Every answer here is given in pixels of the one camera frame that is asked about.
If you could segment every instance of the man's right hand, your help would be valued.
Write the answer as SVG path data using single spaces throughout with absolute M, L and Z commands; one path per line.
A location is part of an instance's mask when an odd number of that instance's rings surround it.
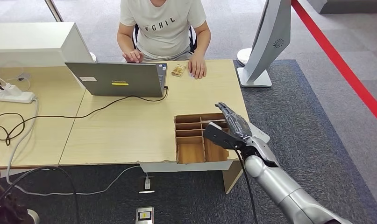
M 122 56 L 127 60 L 128 63 L 140 63 L 143 61 L 144 55 L 139 50 L 134 50 L 125 54 L 122 53 Z

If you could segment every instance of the speaker grille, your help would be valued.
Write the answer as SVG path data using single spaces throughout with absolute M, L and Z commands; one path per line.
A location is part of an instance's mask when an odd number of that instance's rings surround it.
M 279 39 L 275 40 L 275 42 L 273 43 L 273 46 L 274 46 L 275 48 L 280 48 L 280 47 L 282 47 L 284 44 L 285 44 L 285 40 L 282 39 L 282 38 L 279 38 Z

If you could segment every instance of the box compartment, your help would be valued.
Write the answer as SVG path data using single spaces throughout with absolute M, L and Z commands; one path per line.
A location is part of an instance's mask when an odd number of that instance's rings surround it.
M 228 159 L 228 151 L 203 137 L 210 122 L 228 132 L 222 113 L 178 115 L 175 117 L 176 159 L 179 164 L 217 162 Z

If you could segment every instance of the man's arm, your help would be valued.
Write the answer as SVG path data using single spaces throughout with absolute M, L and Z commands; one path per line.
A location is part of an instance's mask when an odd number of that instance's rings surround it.
M 139 63 L 143 60 L 142 52 L 135 50 L 132 42 L 132 35 L 135 26 L 125 26 L 120 23 L 117 33 L 117 42 L 122 50 L 122 55 L 127 62 Z
M 195 50 L 195 54 L 201 54 L 205 56 L 207 47 L 210 44 L 210 29 L 205 21 L 201 26 L 194 28 L 195 33 L 197 34 L 197 49 Z
M 210 43 L 210 29 L 205 21 L 202 25 L 194 28 L 197 34 L 197 48 L 194 55 L 188 62 L 188 70 L 192 73 L 192 76 L 196 79 L 206 77 L 207 69 L 205 63 L 205 53 Z

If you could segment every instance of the small snack package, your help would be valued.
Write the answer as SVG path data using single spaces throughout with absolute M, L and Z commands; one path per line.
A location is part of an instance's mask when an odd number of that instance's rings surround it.
M 185 71 L 185 66 L 178 64 L 172 71 L 173 76 L 182 77 Z

